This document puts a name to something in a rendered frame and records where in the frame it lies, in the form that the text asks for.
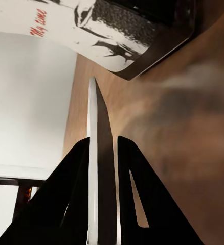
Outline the saucer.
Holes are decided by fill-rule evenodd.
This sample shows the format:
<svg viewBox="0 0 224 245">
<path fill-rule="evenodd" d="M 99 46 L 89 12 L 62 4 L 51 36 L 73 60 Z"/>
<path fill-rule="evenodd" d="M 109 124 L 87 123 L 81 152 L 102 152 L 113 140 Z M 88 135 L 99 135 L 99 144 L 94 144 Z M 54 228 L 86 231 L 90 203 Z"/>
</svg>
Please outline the saucer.
<svg viewBox="0 0 224 245">
<path fill-rule="evenodd" d="M 117 245 L 113 136 L 107 106 L 95 77 L 89 80 L 87 137 L 90 144 L 86 245 Z"/>
</svg>

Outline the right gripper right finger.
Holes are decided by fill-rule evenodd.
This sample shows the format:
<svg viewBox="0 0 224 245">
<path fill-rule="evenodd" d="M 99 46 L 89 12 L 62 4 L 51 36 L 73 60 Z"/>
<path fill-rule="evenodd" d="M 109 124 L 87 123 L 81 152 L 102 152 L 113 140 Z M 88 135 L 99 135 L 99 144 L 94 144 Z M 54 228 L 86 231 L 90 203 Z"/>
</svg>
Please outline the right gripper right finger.
<svg viewBox="0 0 224 245">
<path fill-rule="evenodd" d="M 149 228 L 138 225 L 131 170 Z M 204 245 L 136 143 L 118 137 L 121 245 Z"/>
</svg>

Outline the bottle of coffee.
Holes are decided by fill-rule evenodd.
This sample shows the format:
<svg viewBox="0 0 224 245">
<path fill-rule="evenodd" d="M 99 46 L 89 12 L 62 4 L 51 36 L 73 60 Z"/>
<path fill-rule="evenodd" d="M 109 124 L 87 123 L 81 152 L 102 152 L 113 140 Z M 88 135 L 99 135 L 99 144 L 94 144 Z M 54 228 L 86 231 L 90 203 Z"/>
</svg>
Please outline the bottle of coffee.
<svg viewBox="0 0 224 245">
<path fill-rule="evenodd" d="M 128 81 L 194 27 L 195 0 L 0 0 L 0 32 L 58 42 Z"/>
</svg>

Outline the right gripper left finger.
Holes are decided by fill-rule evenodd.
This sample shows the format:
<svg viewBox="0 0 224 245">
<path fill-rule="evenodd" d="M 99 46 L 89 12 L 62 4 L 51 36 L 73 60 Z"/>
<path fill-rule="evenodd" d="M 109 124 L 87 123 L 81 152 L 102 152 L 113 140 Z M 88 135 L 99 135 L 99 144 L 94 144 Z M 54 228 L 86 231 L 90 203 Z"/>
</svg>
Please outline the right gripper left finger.
<svg viewBox="0 0 224 245">
<path fill-rule="evenodd" d="M 0 245 L 86 245 L 90 137 L 78 141 L 0 237 Z"/>
</svg>

